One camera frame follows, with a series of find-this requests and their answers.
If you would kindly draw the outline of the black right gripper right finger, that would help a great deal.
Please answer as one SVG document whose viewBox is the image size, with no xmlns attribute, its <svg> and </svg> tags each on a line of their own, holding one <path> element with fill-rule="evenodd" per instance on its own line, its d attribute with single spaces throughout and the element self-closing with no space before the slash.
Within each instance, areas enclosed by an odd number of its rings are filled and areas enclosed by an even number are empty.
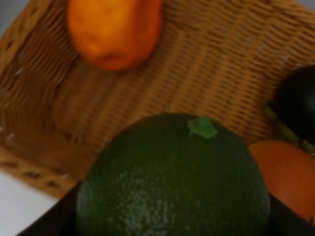
<svg viewBox="0 0 315 236">
<path fill-rule="evenodd" d="M 271 221 L 268 236 L 315 236 L 315 227 L 269 194 Z"/>
</svg>

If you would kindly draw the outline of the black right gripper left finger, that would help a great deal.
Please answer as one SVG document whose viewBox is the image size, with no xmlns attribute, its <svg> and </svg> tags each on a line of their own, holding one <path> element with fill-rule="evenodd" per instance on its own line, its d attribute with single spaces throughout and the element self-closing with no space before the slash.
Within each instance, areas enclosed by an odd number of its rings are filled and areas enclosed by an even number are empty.
<svg viewBox="0 0 315 236">
<path fill-rule="evenodd" d="M 76 202 L 81 183 L 76 184 L 61 200 L 19 233 L 20 236 L 75 236 Z"/>
</svg>

